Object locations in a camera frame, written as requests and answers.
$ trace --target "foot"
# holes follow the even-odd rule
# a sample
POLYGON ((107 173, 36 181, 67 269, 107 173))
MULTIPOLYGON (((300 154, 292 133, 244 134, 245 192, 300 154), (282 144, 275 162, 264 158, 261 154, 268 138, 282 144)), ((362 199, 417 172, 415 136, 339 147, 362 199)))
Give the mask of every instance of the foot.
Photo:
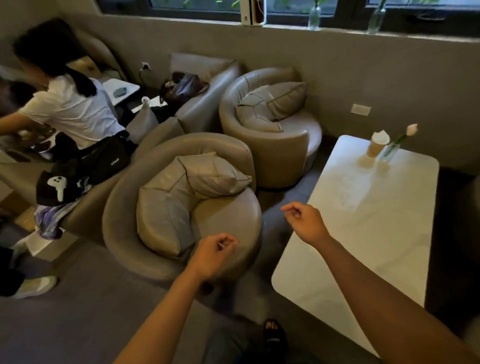
POLYGON ((264 341, 269 355, 282 362, 288 349, 288 342, 285 331, 277 320, 269 318, 265 321, 264 341))
POLYGON ((15 263, 15 260, 17 260, 18 257, 20 257, 21 255, 27 252, 28 250, 27 239, 28 239, 28 236, 24 237, 23 239, 20 239, 10 248, 13 250, 12 258, 10 259, 11 266, 15 263))
POLYGON ((58 278, 54 276, 25 279, 12 298, 26 298, 47 293, 57 284, 58 278))

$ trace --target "brown leather bag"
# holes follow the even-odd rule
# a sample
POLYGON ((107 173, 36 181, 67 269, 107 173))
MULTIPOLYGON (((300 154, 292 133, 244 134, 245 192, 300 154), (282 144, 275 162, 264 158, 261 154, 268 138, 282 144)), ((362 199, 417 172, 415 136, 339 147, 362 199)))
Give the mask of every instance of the brown leather bag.
POLYGON ((210 87, 193 73, 174 72, 172 80, 175 85, 165 93, 164 100, 177 110, 192 97, 207 92, 210 87))

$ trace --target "black slipper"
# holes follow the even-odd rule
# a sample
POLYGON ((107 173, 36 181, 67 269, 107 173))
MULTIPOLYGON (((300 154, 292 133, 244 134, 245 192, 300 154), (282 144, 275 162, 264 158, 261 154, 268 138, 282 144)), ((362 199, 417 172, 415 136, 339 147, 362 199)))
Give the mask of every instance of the black slipper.
POLYGON ((264 322, 264 341, 267 352, 280 359, 283 358, 288 349, 287 336, 283 327, 277 320, 268 318, 264 322), (276 328, 266 328, 267 323, 274 324, 276 328))

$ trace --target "white sneaker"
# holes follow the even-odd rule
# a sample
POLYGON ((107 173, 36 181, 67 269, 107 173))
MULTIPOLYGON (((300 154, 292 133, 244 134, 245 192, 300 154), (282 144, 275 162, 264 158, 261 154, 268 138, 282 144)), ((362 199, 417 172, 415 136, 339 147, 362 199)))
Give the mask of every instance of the white sneaker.
POLYGON ((39 296, 47 293, 58 282, 58 278, 55 276, 48 276, 36 279, 25 279, 16 294, 12 298, 26 298, 39 296))
POLYGON ((26 251, 28 250, 27 240, 29 236, 30 235, 27 235, 24 238, 20 239, 10 248, 13 250, 12 258, 10 259, 11 267, 15 263, 15 260, 17 260, 19 256, 26 253, 26 251))

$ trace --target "electrical outlet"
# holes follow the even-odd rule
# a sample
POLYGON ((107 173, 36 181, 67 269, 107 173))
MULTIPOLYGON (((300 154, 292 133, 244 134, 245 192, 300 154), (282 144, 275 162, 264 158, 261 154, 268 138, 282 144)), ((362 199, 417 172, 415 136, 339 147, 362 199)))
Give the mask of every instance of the electrical outlet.
POLYGON ((371 109, 372 108, 368 106, 353 104, 351 113, 368 116, 368 114, 370 114, 371 109))

